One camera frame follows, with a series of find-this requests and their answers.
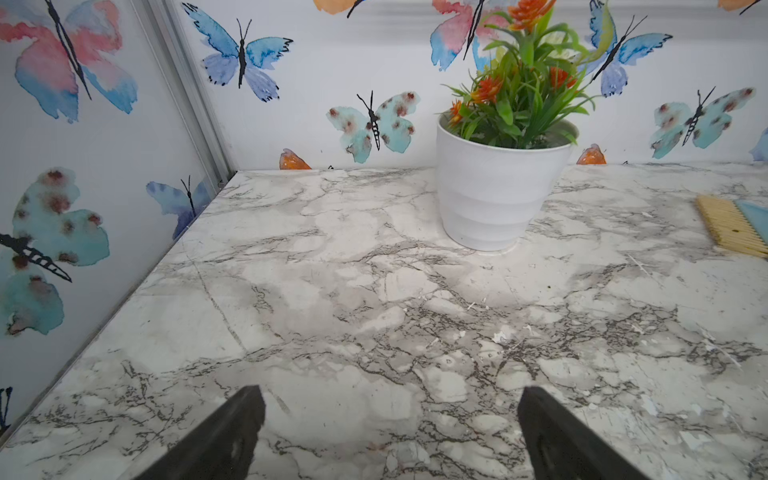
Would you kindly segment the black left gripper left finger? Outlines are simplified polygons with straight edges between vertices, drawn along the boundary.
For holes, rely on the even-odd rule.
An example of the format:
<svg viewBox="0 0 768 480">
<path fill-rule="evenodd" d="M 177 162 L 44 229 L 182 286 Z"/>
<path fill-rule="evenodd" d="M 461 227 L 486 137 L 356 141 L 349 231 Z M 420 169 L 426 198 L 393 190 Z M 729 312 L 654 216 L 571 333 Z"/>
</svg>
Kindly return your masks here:
<svg viewBox="0 0 768 480">
<path fill-rule="evenodd" d="M 260 387 L 243 387 L 136 479 L 245 479 L 265 417 Z"/>
</svg>

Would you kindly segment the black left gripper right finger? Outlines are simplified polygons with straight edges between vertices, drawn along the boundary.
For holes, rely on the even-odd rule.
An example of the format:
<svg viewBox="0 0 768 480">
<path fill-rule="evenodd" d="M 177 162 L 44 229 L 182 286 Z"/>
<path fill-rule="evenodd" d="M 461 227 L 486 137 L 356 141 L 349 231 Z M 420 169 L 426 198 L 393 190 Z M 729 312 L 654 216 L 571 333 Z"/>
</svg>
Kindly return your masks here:
<svg viewBox="0 0 768 480">
<path fill-rule="evenodd" d="M 541 387 L 523 389 L 517 418 L 536 479 L 648 480 Z"/>
</svg>

